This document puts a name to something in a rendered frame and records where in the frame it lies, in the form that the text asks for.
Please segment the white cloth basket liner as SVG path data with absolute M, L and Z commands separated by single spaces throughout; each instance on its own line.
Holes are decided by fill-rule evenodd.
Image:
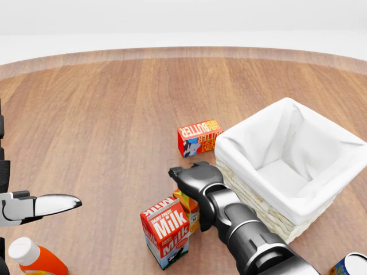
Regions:
M 296 225 L 367 167 L 367 142 L 291 98 L 223 132 L 214 153 Z

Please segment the orange bottle with white cap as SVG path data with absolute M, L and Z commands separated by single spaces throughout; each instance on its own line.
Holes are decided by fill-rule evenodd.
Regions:
M 8 255 L 25 275 L 68 275 L 67 266 L 56 255 L 28 237 L 13 241 Z

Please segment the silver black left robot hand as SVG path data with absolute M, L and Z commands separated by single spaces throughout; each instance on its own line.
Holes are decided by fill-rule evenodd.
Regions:
M 48 194 L 35 197 L 28 190 L 9 192 L 11 163 L 5 159 L 1 147 L 4 133 L 0 101 L 0 227 L 23 225 L 82 206 L 82 201 L 73 195 Z

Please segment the pale wicker basket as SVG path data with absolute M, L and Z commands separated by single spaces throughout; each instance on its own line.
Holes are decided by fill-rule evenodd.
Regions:
M 279 235 L 286 243 L 292 242 L 307 230 L 335 200 L 335 198 L 331 198 L 331 200 L 328 201 L 326 205 L 313 217 L 301 225 L 296 225 L 273 208 L 258 193 L 253 191 L 253 189 L 240 179 L 225 163 L 220 160 L 216 160 L 216 167 L 221 171 L 224 183 L 237 194 L 243 203 L 252 207 L 256 211 L 257 217 L 264 222 L 271 232 Z

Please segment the red butter box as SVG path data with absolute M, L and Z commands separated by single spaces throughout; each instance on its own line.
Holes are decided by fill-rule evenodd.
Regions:
M 223 133 L 216 119 L 194 123 L 177 129 L 178 149 L 183 158 L 212 151 L 216 138 Z

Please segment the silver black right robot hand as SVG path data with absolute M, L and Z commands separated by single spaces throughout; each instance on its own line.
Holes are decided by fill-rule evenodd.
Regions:
M 200 208 L 211 208 L 208 194 L 226 189 L 220 170 L 208 162 L 197 162 L 190 168 L 173 167 L 168 174 L 185 195 L 198 202 Z

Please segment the blue yellow tin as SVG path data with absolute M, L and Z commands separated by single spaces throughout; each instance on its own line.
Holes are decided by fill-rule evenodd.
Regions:
M 330 275 L 367 275 L 367 256 L 352 252 L 337 262 Z

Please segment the red white milk carton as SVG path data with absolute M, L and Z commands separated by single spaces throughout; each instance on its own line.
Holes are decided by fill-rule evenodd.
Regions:
M 178 199 L 167 197 L 140 213 L 147 246 L 165 270 L 189 250 L 189 219 Z

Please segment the orange juice carton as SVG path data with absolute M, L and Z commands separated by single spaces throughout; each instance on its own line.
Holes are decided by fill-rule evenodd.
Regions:
M 185 195 L 180 189 L 176 189 L 173 192 L 173 197 L 179 199 L 179 202 L 189 219 L 189 230 L 190 234 L 193 234 L 199 228 L 200 211 L 198 203 Z

